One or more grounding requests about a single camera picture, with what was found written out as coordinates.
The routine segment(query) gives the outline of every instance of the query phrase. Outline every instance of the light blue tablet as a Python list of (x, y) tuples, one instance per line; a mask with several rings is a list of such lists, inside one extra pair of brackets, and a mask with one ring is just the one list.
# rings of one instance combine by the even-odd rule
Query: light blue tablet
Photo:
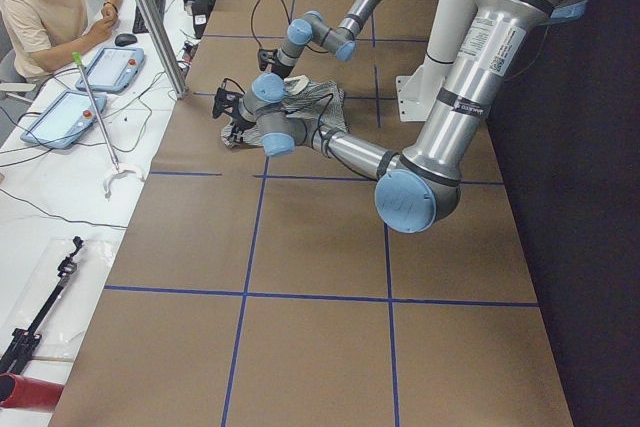
[[(107, 105), (105, 94), (95, 94), (102, 112)], [(20, 138), (32, 144), (65, 149), (75, 142), (96, 120), (91, 99), (86, 92), (67, 89), (54, 100), (25, 130)]]
[[(87, 79), (94, 92), (122, 92), (138, 74), (144, 51), (137, 47), (102, 47), (86, 67)], [(76, 89), (85, 90), (82, 78)]]

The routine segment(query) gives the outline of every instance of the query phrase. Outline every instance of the white table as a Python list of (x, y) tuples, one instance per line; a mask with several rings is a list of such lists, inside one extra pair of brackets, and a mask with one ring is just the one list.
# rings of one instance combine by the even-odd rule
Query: white table
[[(182, 1), (167, 0), (169, 9), (164, 16), (164, 25), (173, 51), (179, 54), (186, 40), (193, 41), (191, 18), (184, 13)], [(103, 45), (113, 45), (118, 33), (130, 32), (133, 25), (135, 0), (123, 0), (120, 8), (120, 23), (112, 39)], [(142, 129), (149, 110), (139, 102), (133, 102), (117, 115), (110, 115), (124, 107), (152, 83), (156, 74), (163, 71), (160, 58), (156, 53), (150, 34), (138, 34), (136, 47), (145, 51), (145, 63), (132, 84), (119, 95), (109, 95), (105, 111), (105, 123), (114, 146), (130, 149)], [(88, 65), (99, 47), (83, 56)], [(60, 76), (60, 80), (73, 88), (79, 73), (71, 72)], [(30, 111), (41, 112), (64, 90), (64, 86), (55, 80), (49, 81)], [(162, 74), (154, 87), (142, 100), (151, 108), (152, 115), (138, 146), (128, 153), (117, 152), (120, 162), (140, 167), (145, 176), (149, 172), (151, 160), (157, 151), (162, 135), (175, 104), (175, 94), (166, 76)], [(27, 116), (21, 122), (28, 127), (35, 117)], [(29, 144), (20, 140), (22, 130), (14, 129), (0, 152), (19, 149)], [(83, 135), (79, 142), (83, 144), (102, 143), (103, 138), (97, 125)], [(74, 220), (88, 220), (100, 224), (127, 226), (133, 213), (143, 183), (135, 175), (127, 174), (111, 183), (111, 197), (106, 199), (102, 180), (111, 168), (111, 160), (106, 146), (87, 147), (74, 145), (68, 150), (53, 150), (35, 160), (16, 166), (2, 165), (32, 158), (46, 149), (35, 147), (11, 153), (0, 153), (0, 172), (5, 175), (0, 188), (16, 197), (29, 200), (52, 214)], [(21, 301), (21, 292), (31, 285), (30, 279), (35, 269), (44, 264), (50, 268), (51, 277), (57, 280), (57, 266), (73, 250), (71, 239), (80, 236), (86, 242), (107, 243), (117, 247), (124, 236), (125, 229), (87, 224), (70, 224), (63, 220), (52, 219), (23, 202), (9, 198), (0, 192), (0, 326), (8, 322), (10, 312)], [(51, 251), (51, 245), (69, 241), (70, 249), (62, 256), (43, 255)], [(63, 292), (73, 289), (73, 278)], [(85, 299), (84, 305), (77, 309), (93, 312), (98, 296)], [(49, 314), (55, 316), (55, 310)], [(56, 322), (64, 319), (55, 318)], [(0, 331), (0, 350), (4, 352), (11, 340), (12, 329)], [(49, 362), (34, 360), (29, 363), (23, 375), (51, 382), (65, 383), (71, 371), (72, 361)], [(3, 427), (31, 427), (47, 425), (51, 415), (17, 409), (0, 409), (0, 425)]]

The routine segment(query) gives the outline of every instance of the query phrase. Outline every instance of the red cup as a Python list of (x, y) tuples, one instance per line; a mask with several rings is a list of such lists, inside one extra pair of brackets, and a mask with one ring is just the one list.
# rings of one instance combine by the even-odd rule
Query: red cup
[(0, 374), (0, 407), (53, 412), (64, 385), (17, 374)]

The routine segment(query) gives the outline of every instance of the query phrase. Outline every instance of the computer mouse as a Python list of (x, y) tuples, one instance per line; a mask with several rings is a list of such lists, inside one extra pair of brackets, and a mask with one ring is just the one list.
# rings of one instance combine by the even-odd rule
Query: computer mouse
[(135, 44), (138, 41), (138, 38), (129, 33), (123, 33), (116, 35), (115, 44), (118, 47), (124, 47), (125, 45)]

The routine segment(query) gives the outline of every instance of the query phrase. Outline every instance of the black keyboard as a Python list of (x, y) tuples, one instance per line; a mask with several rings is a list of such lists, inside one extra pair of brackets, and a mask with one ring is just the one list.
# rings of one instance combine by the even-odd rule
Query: black keyboard
[[(164, 20), (164, 7), (167, 3), (167, 0), (153, 0), (156, 4), (156, 8), (158, 9), (158, 14), (160, 14), (160, 20)], [(144, 23), (144, 19), (142, 18), (142, 12), (140, 12), (140, 7), (136, 6), (136, 16), (133, 18), (133, 33), (134, 34), (144, 34), (145, 32), (149, 32), (146, 24)]]

